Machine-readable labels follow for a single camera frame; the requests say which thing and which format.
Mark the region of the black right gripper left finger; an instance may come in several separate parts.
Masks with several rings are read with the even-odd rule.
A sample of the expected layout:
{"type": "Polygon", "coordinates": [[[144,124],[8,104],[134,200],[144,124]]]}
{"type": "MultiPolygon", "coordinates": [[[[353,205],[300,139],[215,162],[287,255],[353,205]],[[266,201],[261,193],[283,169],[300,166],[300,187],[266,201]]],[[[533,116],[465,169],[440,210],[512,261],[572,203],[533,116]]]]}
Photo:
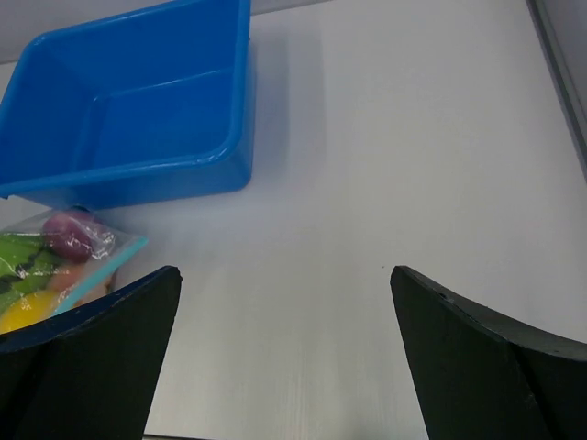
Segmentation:
{"type": "Polygon", "coordinates": [[[1,336],[4,439],[140,439],[177,313],[165,266],[1,336]]]}

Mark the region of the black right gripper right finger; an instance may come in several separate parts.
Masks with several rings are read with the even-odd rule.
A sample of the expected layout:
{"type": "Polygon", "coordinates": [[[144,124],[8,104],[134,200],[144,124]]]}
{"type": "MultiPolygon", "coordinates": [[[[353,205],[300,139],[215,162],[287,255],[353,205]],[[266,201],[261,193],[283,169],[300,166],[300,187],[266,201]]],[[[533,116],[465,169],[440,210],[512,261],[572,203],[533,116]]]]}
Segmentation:
{"type": "Polygon", "coordinates": [[[390,285],[429,438],[585,438],[585,344],[407,266],[393,269],[390,285]]]}

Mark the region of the yellow fake lemon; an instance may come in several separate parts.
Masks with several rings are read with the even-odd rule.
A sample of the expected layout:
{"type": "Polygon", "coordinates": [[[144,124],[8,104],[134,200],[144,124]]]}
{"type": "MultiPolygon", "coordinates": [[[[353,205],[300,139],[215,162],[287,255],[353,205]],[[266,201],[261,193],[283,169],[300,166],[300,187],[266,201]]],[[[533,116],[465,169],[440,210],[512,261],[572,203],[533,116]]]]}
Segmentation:
{"type": "Polygon", "coordinates": [[[57,302],[55,291],[36,291],[15,301],[1,314],[1,333],[36,324],[51,316],[57,302]]]}

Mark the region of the orange fake peach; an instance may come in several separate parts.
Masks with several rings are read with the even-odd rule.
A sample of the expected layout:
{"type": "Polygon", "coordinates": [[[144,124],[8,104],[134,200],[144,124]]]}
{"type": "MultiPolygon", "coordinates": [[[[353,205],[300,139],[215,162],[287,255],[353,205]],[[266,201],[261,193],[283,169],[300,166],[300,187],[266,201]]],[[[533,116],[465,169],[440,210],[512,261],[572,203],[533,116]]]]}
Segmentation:
{"type": "Polygon", "coordinates": [[[61,266],[51,276],[47,289],[54,292],[67,292],[76,286],[84,275],[84,265],[61,266]]]}

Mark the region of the clear zip top bag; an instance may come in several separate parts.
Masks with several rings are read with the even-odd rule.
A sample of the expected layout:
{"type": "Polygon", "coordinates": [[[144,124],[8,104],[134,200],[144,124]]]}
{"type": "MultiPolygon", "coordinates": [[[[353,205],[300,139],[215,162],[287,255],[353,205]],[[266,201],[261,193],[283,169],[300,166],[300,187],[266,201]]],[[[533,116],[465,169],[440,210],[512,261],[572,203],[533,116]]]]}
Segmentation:
{"type": "Polygon", "coordinates": [[[100,299],[148,243],[81,207],[50,210],[1,229],[1,332],[100,299]]]}

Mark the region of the green fake watermelon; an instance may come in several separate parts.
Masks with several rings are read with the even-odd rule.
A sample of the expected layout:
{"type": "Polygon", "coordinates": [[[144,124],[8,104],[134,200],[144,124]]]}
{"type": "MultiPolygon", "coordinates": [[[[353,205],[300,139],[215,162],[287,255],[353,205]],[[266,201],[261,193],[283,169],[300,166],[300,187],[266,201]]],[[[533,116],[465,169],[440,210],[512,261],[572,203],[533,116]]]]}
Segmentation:
{"type": "Polygon", "coordinates": [[[43,289],[61,264],[40,235],[1,235],[1,313],[43,289]]]}

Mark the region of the purple fake onion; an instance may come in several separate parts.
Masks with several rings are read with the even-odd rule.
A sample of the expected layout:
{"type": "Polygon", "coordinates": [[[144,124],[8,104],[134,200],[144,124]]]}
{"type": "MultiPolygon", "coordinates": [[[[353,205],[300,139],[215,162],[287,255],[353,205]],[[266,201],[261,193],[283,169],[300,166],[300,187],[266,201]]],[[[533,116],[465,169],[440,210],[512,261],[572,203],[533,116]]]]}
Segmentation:
{"type": "Polygon", "coordinates": [[[84,263],[93,253],[90,233],[93,223],[94,217],[85,211],[53,214],[42,227],[45,243],[59,257],[84,263]]]}

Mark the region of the blue plastic bin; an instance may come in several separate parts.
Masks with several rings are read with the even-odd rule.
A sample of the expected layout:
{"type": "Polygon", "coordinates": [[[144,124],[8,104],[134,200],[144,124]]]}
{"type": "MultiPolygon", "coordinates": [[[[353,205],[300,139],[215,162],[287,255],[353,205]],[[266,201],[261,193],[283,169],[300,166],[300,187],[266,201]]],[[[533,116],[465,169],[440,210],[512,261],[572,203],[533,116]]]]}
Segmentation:
{"type": "Polygon", "coordinates": [[[1,194],[106,209],[250,180],[247,1],[170,1],[24,49],[1,102],[1,194]]]}

